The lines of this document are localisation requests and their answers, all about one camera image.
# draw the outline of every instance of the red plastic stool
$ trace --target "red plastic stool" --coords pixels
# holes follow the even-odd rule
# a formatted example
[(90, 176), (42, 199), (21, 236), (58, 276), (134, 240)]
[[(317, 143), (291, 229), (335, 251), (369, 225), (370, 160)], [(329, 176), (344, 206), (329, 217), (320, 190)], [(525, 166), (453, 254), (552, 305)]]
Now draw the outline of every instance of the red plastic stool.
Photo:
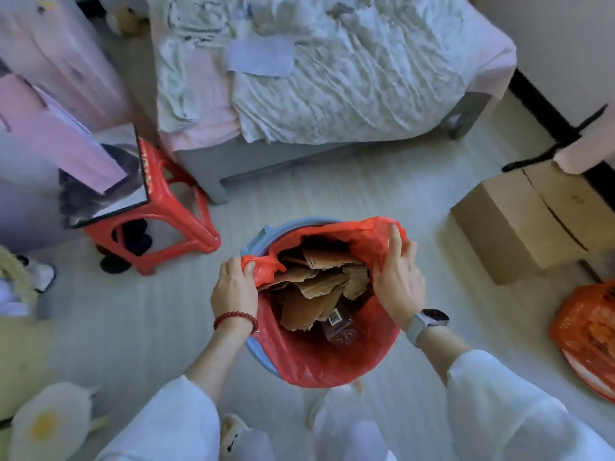
[[(211, 224), (207, 209), (207, 195), (197, 185), (194, 178), (155, 146), (141, 138), (139, 139), (139, 150), (149, 200), (144, 205), (85, 226), (84, 230), (90, 238), (97, 245), (105, 247), (132, 263), (142, 275), (153, 275), (159, 263), (188, 252), (201, 251), (209, 254), (218, 249), (221, 240), (219, 233)], [(171, 173), (171, 178), (164, 177), (165, 169)], [(198, 219), (171, 193), (169, 185), (175, 182), (184, 182), (193, 188), (199, 210)], [(186, 237), (186, 241), (152, 254), (140, 257), (134, 255), (124, 247), (124, 231), (118, 228), (126, 222), (139, 218), (163, 220), (181, 232)], [(117, 242), (111, 237), (113, 230), (116, 230)]]

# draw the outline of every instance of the trash bag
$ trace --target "trash bag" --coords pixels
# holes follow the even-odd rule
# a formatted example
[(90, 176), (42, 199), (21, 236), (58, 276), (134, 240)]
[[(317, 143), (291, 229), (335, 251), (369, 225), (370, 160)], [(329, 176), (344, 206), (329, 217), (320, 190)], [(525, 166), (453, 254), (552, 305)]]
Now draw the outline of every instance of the trash bag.
[[(389, 244), (388, 226), (396, 223), (406, 240), (406, 232), (399, 222), (387, 217), (373, 217), (363, 221), (349, 221), (324, 226), (307, 226), (289, 232), (273, 242), (263, 257), (246, 255), (242, 267), (255, 261), (256, 286), (270, 283), (278, 271), (286, 267), (277, 260), (281, 251), (298, 247), (304, 237), (319, 235), (348, 244), (350, 254), (367, 265), (370, 276), (375, 262), (386, 259)], [(350, 345), (336, 347), (321, 333), (288, 331), (279, 325), (281, 310), (269, 302), (266, 291), (259, 293), (258, 326), (255, 337), (263, 347), (278, 373), (286, 382), (307, 388), (332, 388), (351, 383), (371, 371), (393, 346), (399, 328), (380, 305), (375, 295), (353, 317), (358, 338)]]
[(587, 386), (615, 403), (615, 281), (577, 288), (549, 336)]

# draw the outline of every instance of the watch face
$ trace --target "watch face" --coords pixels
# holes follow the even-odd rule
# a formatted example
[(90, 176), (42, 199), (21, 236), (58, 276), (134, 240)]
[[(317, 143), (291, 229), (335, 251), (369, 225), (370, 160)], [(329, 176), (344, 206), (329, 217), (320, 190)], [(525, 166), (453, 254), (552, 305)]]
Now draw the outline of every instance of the watch face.
[(438, 310), (438, 309), (423, 309), (421, 310), (421, 312), (423, 312), (423, 314), (425, 314), (427, 317), (429, 317), (432, 320), (438, 321), (438, 322), (442, 322), (442, 321), (448, 321), (448, 315), (446, 315), (444, 312), (442, 312), (442, 310)]

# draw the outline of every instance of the barcode label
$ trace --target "barcode label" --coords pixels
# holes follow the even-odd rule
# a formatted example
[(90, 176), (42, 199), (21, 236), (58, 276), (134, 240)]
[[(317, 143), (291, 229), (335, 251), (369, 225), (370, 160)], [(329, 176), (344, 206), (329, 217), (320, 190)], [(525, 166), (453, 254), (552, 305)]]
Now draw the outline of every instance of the barcode label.
[(327, 317), (327, 320), (329, 321), (331, 325), (335, 325), (336, 323), (339, 323), (342, 321), (342, 317), (340, 313), (338, 312), (338, 310), (334, 309), (333, 312), (331, 312), (331, 314), (329, 315), (329, 317)]

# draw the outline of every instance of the white sleeve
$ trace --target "white sleeve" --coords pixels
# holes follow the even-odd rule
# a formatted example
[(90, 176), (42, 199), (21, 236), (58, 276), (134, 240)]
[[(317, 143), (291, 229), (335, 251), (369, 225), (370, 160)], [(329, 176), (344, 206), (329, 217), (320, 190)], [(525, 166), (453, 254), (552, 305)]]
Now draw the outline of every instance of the white sleeve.
[(185, 376), (167, 383), (95, 461), (218, 461), (216, 406)]
[(448, 370), (448, 421), (462, 459), (611, 460), (615, 450), (564, 405), (484, 351)]

